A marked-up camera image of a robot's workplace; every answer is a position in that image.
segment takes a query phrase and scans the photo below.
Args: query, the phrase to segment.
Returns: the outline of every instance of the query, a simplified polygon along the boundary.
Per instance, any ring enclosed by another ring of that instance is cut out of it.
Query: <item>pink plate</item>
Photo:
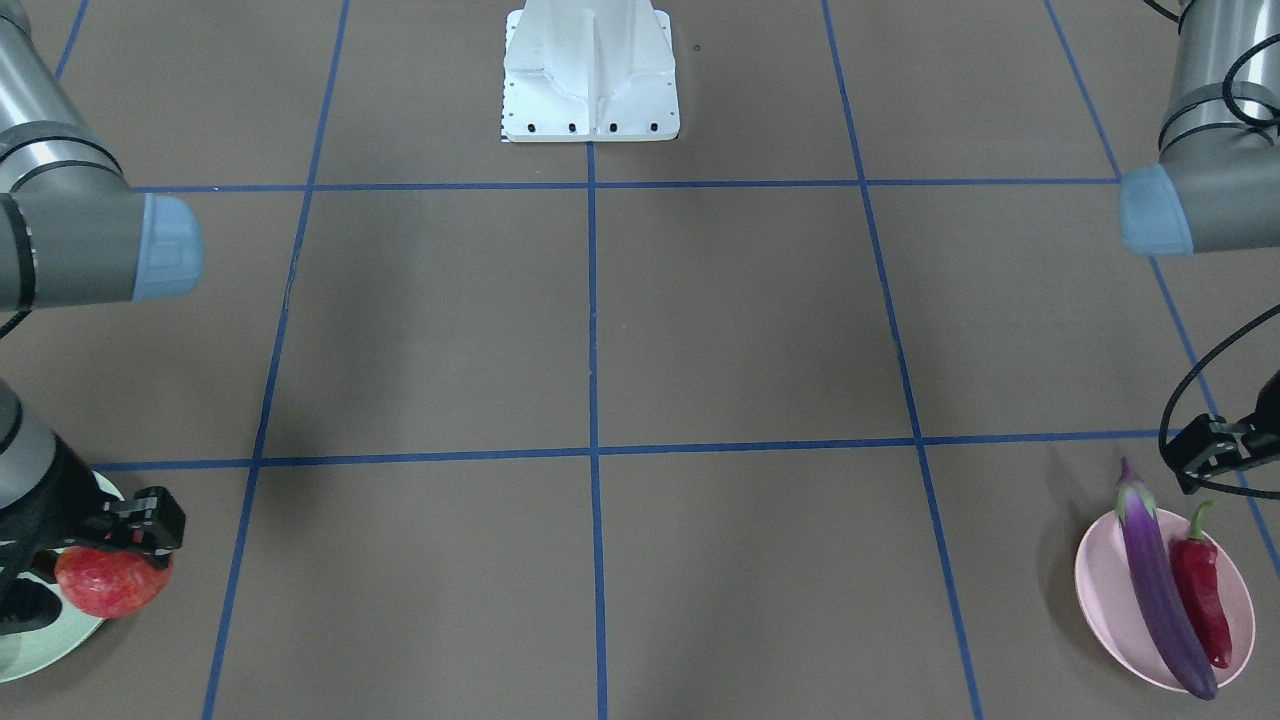
[[[1156,512],[1166,548],[1170,541],[1187,537],[1190,521],[1167,510]],[[1226,623],[1231,628],[1231,662],[1226,670],[1213,669],[1221,687],[1234,680],[1249,662],[1256,632],[1249,589],[1244,587],[1244,578],[1221,546],[1217,555],[1217,591]],[[1075,553],[1075,594],[1089,628],[1112,657],[1148,683],[1169,691],[1187,692],[1160,659],[1147,633],[1147,624],[1142,620],[1138,598],[1129,580],[1124,536],[1115,511],[1098,518],[1080,541],[1080,548]]]

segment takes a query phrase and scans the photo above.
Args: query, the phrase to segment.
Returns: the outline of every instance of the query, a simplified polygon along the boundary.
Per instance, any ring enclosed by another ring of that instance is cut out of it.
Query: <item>pepper stem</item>
[[[1187,533],[1187,539],[1194,539],[1202,542],[1207,539],[1204,537],[1204,530],[1201,529],[1201,524],[1204,520],[1204,511],[1208,510],[1210,507],[1213,507],[1215,505],[1217,505],[1216,500],[1206,500],[1204,502],[1201,503],[1199,507],[1196,509],[1196,514],[1192,515],[1192,529],[1190,532]]]

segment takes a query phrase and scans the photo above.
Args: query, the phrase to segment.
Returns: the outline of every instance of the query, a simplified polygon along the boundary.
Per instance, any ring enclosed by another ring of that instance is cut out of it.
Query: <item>white metal pedestal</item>
[[[527,0],[507,17],[502,138],[672,140],[671,18],[649,0]]]

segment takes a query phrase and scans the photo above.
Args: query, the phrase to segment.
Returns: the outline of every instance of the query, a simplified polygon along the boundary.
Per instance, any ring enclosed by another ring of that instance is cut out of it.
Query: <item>brown floor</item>
[[[27,3],[209,259],[188,297],[0,343],[191,518],[170,588],[5,716],[1275,717],[1280,506],[1211,516],[1258,621],[1212,705],[1112,660],[1071,577],[1121,455],[1194,507],[1160,411],[1276,301],[1280,251],[1120,245],[1172,23],[663,0],[681,136],[593,149],[498,141],[517,4]],[[1208,373],[1224,414],[1276,337]]]

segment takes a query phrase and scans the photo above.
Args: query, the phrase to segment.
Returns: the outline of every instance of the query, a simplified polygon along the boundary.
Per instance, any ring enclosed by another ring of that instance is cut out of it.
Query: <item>red chili pepper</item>
[[[1201,530],[1204,510],[1213,505],[1217,501],[1210,500],[1196,509],[1187,538],[1170,543],[1170,562],[1178,594],[1210,665],[1225,670],[1231,664],[1231,629],[1217,596],[1217,546]]]

